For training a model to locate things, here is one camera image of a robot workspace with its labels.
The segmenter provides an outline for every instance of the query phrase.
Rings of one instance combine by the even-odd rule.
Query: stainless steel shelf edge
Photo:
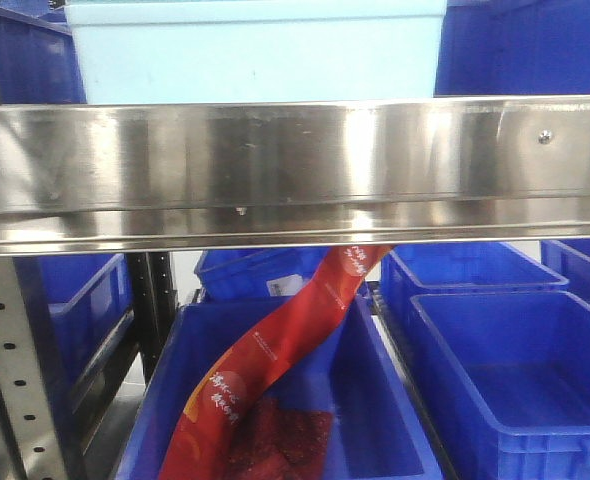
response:
[[[590,96],[0,107],[0,255],[590,236]]]

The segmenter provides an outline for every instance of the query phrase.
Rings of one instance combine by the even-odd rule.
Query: red food product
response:
[[[233,434],[224,480],[320,480],[332,421],[262,398]]]

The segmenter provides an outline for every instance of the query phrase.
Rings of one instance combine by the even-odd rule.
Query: blue plastic bin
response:
[[[184,308],[148,388],[117,480],[157,478],[189,394],[217,358],[281,299]],[[325,480],[442,479],[404,387],[358,299],[322,346],[270,390],[285,408],[335,414]]]
[[[312,278],[328,247],[204,252],[195,275],[214,301],[294,295]]]
[[[63,8],[0,1],[0,93],[4,103],[86,101]]]
[[[590,93],[590,0],[451,0],[437,93]]]
[[[588,304],[567,292],[413,304],[409,365],[463,480],[590,480]]]
[[[492,39],[490,0],[450,0],[442,27],[435,93],[491,93]]]
[[[492,5],[495,93],[590,93],[590,0]]]
[[[569,279],[568,290],[590,304],[590,239],[547,240],[542,262]]]
[[[64,368],[72,384],[132,301],[124,255],[40,257]]]
[[[382,260],[380,290],[400,321],[414,295],[565,290],[568,280],[507,243],[400,245]]]

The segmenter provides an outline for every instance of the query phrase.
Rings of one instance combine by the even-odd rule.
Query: screw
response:
[[[553,132],[550,130],[542,130],[542,133],[539,134],[538,141],[541,145],[548,145],[553,141]]]

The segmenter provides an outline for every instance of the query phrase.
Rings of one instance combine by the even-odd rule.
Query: red plastic bag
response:
[[[159,480],[220,480],[232,433],[259,397],[333,333],[388,246],[333,247],[311,281],[211,367],[175,427]]]

